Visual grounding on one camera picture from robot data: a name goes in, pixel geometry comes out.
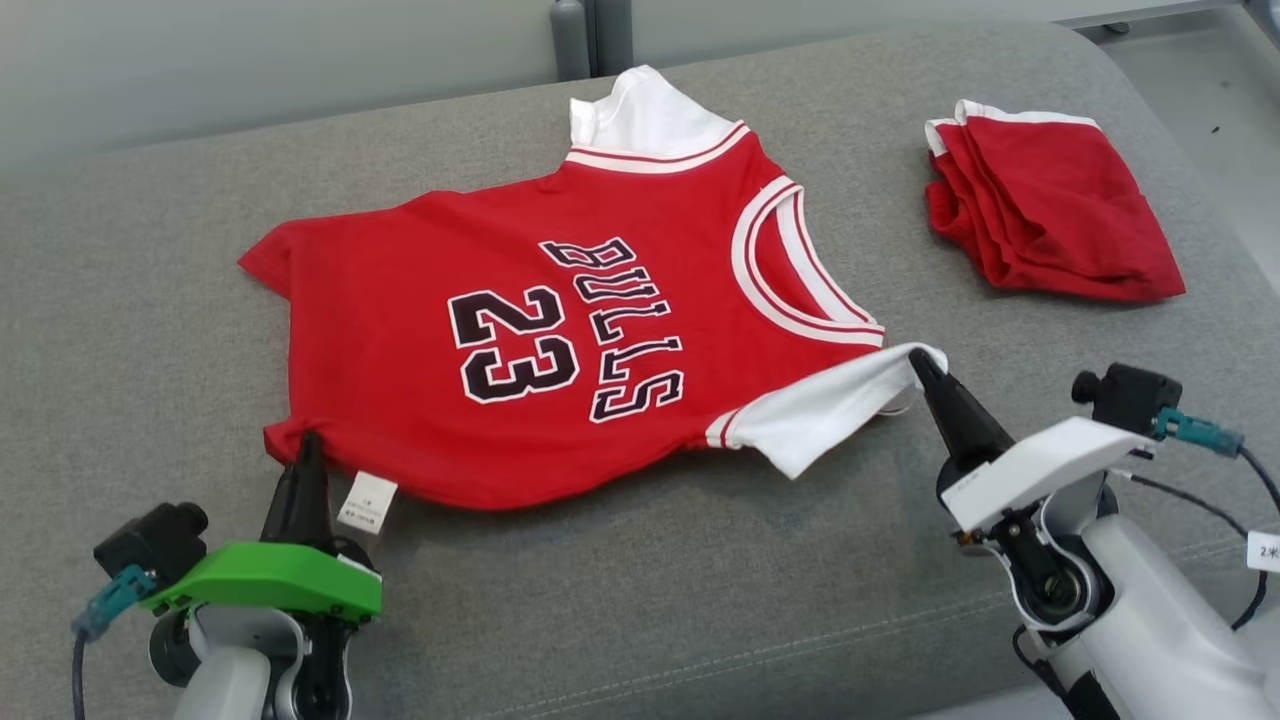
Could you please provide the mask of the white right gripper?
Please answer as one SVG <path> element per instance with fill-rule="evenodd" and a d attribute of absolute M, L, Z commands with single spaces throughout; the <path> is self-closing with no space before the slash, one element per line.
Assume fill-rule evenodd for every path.
<path fill-rule="evenodd" d="M 948 452 L 940 479 L 963 477 L 942 492 L 941 501 L 964 532 L 988 530 L 1006 510 L 1021 510 L 1111 468 L 1133 450 L 1156 446 L 1149 437 L 1083 416 L 1014 445 L 968 387 L 942 370 L 928 351 L 911 350 L 909 361 Z"/>

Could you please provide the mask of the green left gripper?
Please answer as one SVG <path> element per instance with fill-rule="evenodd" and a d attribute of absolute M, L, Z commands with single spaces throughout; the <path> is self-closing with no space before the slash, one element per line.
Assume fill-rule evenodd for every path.
<path fill-rule="evenodd" d="M 303 454 L 284 465 L 273 491 L 262 524 L 268 543 L 225 544 L 140 606 L 160 612 L 223 603 L 328 615 L 353 624 L 378 618 L 383 611 L 380 575 L 302 546 L 324 546 L 332 536 L 323 437 L 306 430 Z"/>

